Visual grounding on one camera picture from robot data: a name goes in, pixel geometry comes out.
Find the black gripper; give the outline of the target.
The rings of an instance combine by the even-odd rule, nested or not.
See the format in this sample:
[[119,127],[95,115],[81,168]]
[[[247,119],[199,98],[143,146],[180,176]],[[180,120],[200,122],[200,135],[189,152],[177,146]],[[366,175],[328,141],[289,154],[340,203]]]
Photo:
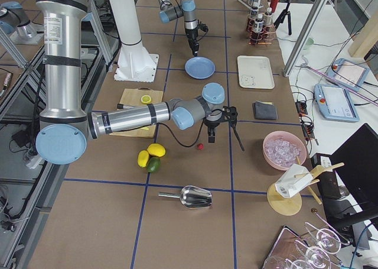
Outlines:
[[223,123],[222,112],[212,112],[205,120],[204,124],[207,127],[208,142],[215,143],[216,140],[216,127]]
[[188,43],[191,46],[193,55],[197,56],[199,51],[199,43],[197,42],[198,29],[185,29],[185,33],[188,39]]

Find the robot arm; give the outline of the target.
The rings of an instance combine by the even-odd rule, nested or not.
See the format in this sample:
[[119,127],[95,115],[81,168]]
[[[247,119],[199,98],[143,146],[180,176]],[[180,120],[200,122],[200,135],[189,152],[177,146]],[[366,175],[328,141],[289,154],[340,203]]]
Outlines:
[[[156,125],[172,119],[179,129],[192,127],[205,119],[214,120],[216,108],[224,102],[225,91],[219,83],[208,83],[201,95],[188,101],[172,99],[116,111],[106,111],[122,92],[100,84],[94,109],[82,108],[81,23],[92,0],[36,0],[44,15],[43,59],[46,100],[40,113],[36,149],[49,163],[65,165],[78,160],[88,139],[118,131]],[[142,43],[135,0],[109,0],[119,33],[120,52],[115,80],[151,83],[155,79],[158,54],[150,54]]]
[[158,0],[160,6],[159,17],[163,23],[168,23],[184,18],[184,30],[188,39],[188,44],[194,57],[198,56],[200,48],[198,42],[198,31],[200,21],[196,15],[196,4],[194,0],[183,0],[182,3],[174,5],[171,0]]

